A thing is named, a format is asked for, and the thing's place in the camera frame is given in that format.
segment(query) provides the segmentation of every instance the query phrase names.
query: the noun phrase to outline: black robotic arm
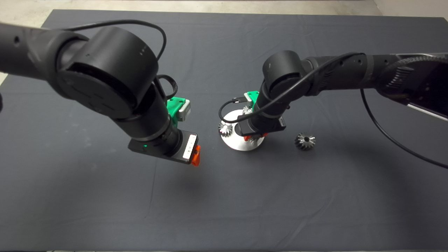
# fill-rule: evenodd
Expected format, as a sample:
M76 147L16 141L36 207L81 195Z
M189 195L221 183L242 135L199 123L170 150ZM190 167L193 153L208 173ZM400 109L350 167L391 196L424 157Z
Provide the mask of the black robotic arm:
M370 112L363 91L374 88L395 102L448 121L447 54L347 53L301 60L293 51L281 51L265 61L263 75L259 91L234 98L219 110L222 122L232 124L234 132L245 141L284 130L283 112L290 102L300 97L316 96L325 90L359 89L369 116L386 137L412 155L448 168L448 165L423 157L390 137ZM243 112L236 120L222 116L225 105L240 102L247 102L245 110L249 113Z
M158 28L165 45L160 27L124 23ZM197 134L177 128L190 101L167 98L159 79L168 80L175 91L177 85L157 75L164 45L156 57L140 38L118 27L104 27L90 39L71 30L0 24L0 71L48 81L62 97L110 117L131 137L128 147L134 152L199 165Z

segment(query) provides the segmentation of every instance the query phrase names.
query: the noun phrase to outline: aluminum base plate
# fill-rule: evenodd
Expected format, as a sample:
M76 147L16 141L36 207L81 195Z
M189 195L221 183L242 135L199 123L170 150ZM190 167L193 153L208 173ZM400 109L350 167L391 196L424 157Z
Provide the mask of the aluminum base plate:
M238 116L240 116L242 114L243 114L242 109L233 110L232 112L225 115L224 119L230 120L230 121L236 120L238 118ZM236 125L236 123L232 123L232 126L234 129L235 129L235 125ZM260 146L264 140L264 137L260 137L256 141L250 141L250 140L245 141L244 137L235 133L235 130L233 130L229 136L227 136L227 137L221 136L221 138L224 141L224 143L226 143L226 145L228 145L230 148L237 150L237 151L243 151L243 152L251 151L251 150L258 148L258 146Z

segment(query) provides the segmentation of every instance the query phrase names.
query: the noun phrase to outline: metal gear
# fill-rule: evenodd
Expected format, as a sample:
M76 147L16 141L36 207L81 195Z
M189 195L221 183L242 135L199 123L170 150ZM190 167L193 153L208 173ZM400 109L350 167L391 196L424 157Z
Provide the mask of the metal gear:
M294 140L296 147L305 151L313 148L316 144L316 137L313 135L308 135L300 133Z
M230 123L221 122L218 126L218 131L223 137L228 137L233 131L233 126Z

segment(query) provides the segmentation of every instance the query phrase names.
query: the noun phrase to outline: table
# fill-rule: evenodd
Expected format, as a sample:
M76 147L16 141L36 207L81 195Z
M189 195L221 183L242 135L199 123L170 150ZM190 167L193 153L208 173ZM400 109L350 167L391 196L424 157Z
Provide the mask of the table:
M448 171L384 138L358 91L293 102L287 129L253 152L228 148L217 133L219 106L258 90L271 54L446 52L444 19L55 10L44 27L122 18L166 30L159 73L192 101L179 127L199 134L201 166L131 152L107 117L45 82L8 76L0 86L1 251L448 249ZM158 51L156 31L123 27ZM448 162L446 123L367 96L393 136ZM310 152L293 144L303 131L317 137Z

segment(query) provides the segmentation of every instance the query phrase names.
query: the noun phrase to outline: concrete floor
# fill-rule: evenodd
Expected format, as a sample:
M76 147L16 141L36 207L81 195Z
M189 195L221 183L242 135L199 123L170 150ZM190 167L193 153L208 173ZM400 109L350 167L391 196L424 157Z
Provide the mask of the concrete floor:
M447 0L0 0L0 22L41 26L53 9L165 12L425 16L448 18ZM0 73L0 83L5 74Z

